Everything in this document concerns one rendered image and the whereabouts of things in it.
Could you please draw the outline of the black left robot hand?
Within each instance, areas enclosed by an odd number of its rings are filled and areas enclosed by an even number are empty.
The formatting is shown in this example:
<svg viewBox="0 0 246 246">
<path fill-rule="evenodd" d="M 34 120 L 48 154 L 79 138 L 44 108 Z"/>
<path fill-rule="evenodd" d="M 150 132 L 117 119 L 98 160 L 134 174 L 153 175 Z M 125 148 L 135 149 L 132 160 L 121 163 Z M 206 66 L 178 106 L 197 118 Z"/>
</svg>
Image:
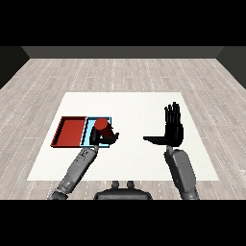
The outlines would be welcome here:
<svg viewBox="0 0 246 246">
<path fill-rule="evenodd" d="M 114 142 L 118 139 L 119 133 L 116 133 L 114 137 L 101 137 L 99 131 L 95 128 L 91 129 L 89 144 L 90 145 L 99 145 L 102 144 L 114 144 Z"/>
</svg>

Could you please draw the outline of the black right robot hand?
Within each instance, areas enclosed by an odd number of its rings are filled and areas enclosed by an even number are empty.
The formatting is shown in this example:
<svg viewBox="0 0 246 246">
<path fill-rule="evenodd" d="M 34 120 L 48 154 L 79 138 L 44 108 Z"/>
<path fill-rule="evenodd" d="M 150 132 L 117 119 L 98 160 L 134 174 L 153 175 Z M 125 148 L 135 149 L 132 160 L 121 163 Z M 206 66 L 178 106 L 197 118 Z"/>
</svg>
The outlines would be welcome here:
<svg viewBox="0 0 246 246">
<path fill-rule="evenodd" d="M 174 102 L 164 108 L 165 132 L 163 136 L 145 136 L 143 139 L 156 145 L 179 147 L 184 140 L 184 127 L 181 123 L 180 105 Z"/>
</svg>

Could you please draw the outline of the small red can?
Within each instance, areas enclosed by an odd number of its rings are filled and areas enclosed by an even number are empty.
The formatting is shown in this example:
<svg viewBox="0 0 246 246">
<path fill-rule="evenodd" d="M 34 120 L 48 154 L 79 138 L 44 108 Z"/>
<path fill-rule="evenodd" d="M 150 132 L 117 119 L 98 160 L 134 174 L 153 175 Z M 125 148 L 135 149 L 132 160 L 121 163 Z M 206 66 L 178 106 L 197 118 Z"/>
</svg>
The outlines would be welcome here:
<svg viewBox="0 0 246 246">
<path fill-rule="evenodd" d="M 98 118 L 94 123 L 94 127 L 102 137 L 106 137 L 106 138 L 114 137 L 111 124 L 106 118 Z"/>
</svg>

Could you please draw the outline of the shallow red open box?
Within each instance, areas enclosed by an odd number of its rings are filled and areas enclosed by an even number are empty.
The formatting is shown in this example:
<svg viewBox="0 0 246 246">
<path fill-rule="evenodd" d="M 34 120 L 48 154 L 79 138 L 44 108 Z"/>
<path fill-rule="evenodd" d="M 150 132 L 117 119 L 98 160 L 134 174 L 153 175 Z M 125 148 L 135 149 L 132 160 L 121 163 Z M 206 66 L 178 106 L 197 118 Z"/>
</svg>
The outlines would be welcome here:
<svg viewBox="0 0 246 246">
<path fill-rule="evenodd" d="M 85 123 L 85 116 L 63 116 L 54 134 L 51 147 L 79 148 Z"/>
</svg>

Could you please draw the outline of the dark grey robot body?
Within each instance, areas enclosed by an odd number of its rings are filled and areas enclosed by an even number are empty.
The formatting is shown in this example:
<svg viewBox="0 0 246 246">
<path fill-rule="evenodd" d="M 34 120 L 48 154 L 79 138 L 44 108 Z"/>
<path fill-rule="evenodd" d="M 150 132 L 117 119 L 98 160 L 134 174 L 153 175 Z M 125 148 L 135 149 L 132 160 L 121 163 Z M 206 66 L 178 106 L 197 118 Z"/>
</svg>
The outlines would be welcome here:
<svg viewBox="0 0 246 246">
<path fill-rule="evenodd" d="M 97 192 L 94 200 L 152 200 L 152 196 L 147 191 L 136 189 L 133 181 L 127 181 L 126 188 L 120 188 L 119 181 L 113 181 L 111 188 Z"/>
</svg>

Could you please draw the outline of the shallow light blue open box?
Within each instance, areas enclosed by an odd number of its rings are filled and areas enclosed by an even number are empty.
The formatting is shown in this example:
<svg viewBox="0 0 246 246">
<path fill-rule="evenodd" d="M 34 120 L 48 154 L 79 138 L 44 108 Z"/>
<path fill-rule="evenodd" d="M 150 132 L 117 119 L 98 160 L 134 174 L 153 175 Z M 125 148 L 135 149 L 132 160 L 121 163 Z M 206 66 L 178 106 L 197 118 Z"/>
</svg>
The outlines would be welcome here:
<svg viewBox="0 0 246 246">
<path fill-rule="evenodd" d="M 98 118 L 106 118 L 108 120 L 108 123 L 111 123 L 111 117 L 109 116 L 101 116 L 101 117 L 100 116 L 89 116 L 86 119 L 86 123 L 83 129 L 80 147 L 89 147 L 89 148 L 93 147 L 93 145 L 89 144 L 89 137 L 90 137 L 92 127 L 94 126 L 94 123 Z M 99 148 L 110 148 L 110 145 L 99 143 Z"/>
</svg>

